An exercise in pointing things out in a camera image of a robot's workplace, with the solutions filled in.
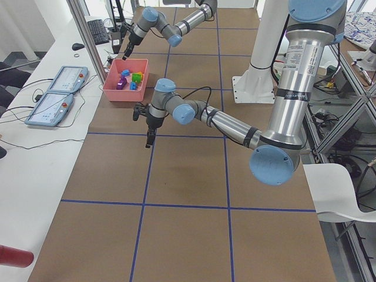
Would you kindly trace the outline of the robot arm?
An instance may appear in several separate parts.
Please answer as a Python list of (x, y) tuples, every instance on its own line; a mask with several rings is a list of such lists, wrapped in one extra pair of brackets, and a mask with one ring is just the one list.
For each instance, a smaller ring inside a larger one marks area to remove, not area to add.
[(122, 59), (125, 61), (132, 54), (135, 46), (142, 43), (147, 33), (156, 28), (161, 36), (168, 41), (172, 47), (178, 46), (182, 37), (188, 34), (196, 26), (212, 19), (217, 11), (217, 1), (197, 1), (199, 8), (177, 24), (168, 23), (165, 15), (155, 8), (147, 6), (136, 24), (132, 26), (129, 35), (129, 42), (126, 46)]
[(172, 80), (156, 83), (146, 106), (146, 146), (167, 115), (179, 124), (194, 119), (251, 149), (253, 176), (268, 185), (291, 179), (300, 161), (299, 131), (326, 46), (343, 38), (346, 1), (266, 1), (249, 68), (233, 79), (236, 103), (270, 103), (271, 118), (259, 130), (208, 102), (183, 99)]

